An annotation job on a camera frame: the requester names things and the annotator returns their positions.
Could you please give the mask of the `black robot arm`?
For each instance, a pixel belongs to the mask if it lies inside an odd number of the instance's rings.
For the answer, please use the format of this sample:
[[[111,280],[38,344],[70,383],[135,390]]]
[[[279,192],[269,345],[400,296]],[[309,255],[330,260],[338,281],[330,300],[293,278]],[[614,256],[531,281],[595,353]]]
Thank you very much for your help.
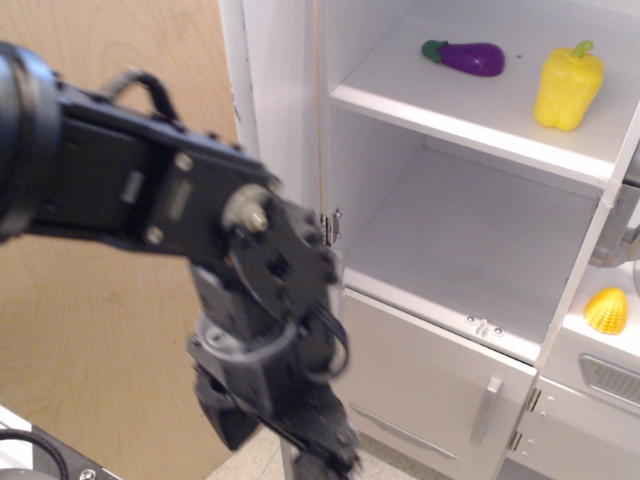
[[[316,217],[214,135],[187,130],[164,85],[129,70],[98,92],[1,46],[1,237],[95,241],[186,259],[202,314],[187,349],[220,440],[259,426],[297,450],[296,479],[347,479],[359,436],[331,389],[349,361],[342,272]]]

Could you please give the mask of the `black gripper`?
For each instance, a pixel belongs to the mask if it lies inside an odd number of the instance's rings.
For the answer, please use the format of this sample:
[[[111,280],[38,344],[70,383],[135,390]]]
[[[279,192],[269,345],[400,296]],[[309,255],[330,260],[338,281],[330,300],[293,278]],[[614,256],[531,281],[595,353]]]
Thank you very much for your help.
[[[263,425],[297,449],[295,480],[348,479],[359,465],[359,435],[330,386],[301,369],[298,340],[287,325],[244,343],[200,320],[187,341],[196,397],[227,449]]]

